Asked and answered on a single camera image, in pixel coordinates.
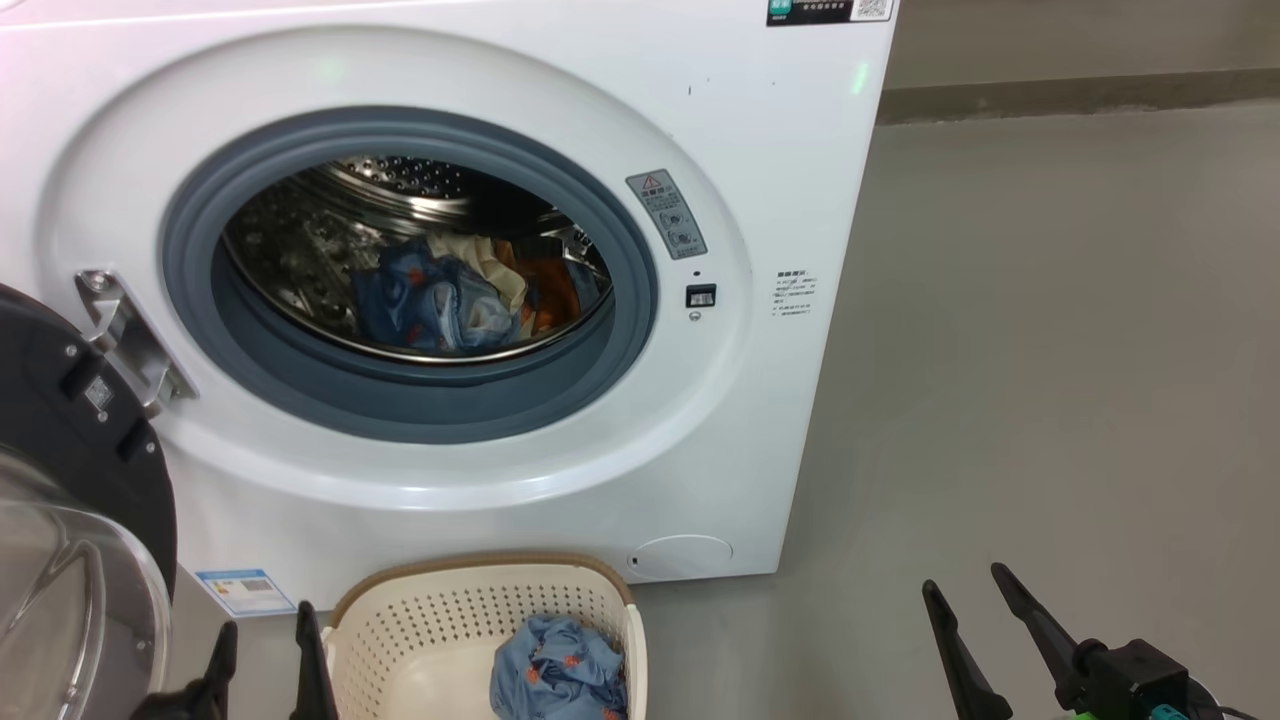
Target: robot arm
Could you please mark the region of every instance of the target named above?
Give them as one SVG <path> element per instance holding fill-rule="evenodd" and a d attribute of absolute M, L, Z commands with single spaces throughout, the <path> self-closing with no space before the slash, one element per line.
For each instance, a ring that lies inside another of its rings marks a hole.
<path fill-rule="evenodd" d="M 1143 639 L 1107 648 L 1087 639 L 1076 643 L 1004 564 L 991 566 L 1009 610 L 1027 625 L 1053 678 L 1053 696 L 1062 710 L 1093 720 L 1222 720 L 1233 715 L 1174 659 Z M 924 583 L 924 606 L 942 656 L 960 720 L 1009 720 L 1009 702 L 992 691 L 960 638 L 959 621 L 933 580 Z"/>

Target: door hinge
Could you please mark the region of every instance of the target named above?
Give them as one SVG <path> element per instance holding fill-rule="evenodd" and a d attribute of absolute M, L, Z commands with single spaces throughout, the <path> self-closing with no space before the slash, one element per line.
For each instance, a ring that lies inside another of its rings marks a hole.
<path fill-rule="evenodd" d="M 84 340 L 120 372 L 148 419 L 170 400 L 198 397 L 118 277 L 84 270 L 76 275 L 76 290 L 93 322 Z"/>

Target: perforated plastic basket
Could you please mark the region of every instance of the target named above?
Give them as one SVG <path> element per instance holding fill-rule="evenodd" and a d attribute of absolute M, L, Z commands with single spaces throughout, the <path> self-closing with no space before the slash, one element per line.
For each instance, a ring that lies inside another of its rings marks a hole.
<path fill-rule="evenodd" d="M 530 616 L 570 615 L 622 643 L 630 720 L 644 720 L 644 625 L 612 568 L 575 555 L 463 557 L 387 570 L 324 630 L 342 720 L 480 720 L 494 651 Z"/>

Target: gray floor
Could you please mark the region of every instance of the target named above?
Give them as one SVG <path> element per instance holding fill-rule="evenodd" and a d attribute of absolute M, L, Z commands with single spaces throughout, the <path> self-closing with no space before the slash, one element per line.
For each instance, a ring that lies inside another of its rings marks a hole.
<path fill-rule="evenodd" d="M 1280 108 L 877 131 L 782 570 L 637 589 L 650 717 L 954 717 L 934 578 L 1019 717 L 1065 714 L 987 574 L 1263 712 L 1280 644 Z M 218 610 L 184 584 L 177 678 Z M 292 707 L 243 624 L 234 720 Z"/>

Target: blue patterned cloth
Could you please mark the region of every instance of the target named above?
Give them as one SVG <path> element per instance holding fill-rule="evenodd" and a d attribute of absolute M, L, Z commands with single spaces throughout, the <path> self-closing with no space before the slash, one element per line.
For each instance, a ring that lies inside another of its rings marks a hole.
<path fill-rule="evenodd" d="M 489 705 L 502 720 L 625 720 L 622 655 L 572 618 L 535 615 L 494 653 Z"/>
<path fill-rule="evenodd" d="M 360 325 L 376 342 L 428 351 L 499 347 L 520 333 L 498 291 L 453 256 L 425 242 L 387 247 L 378 268 L 352 273 Z"/>

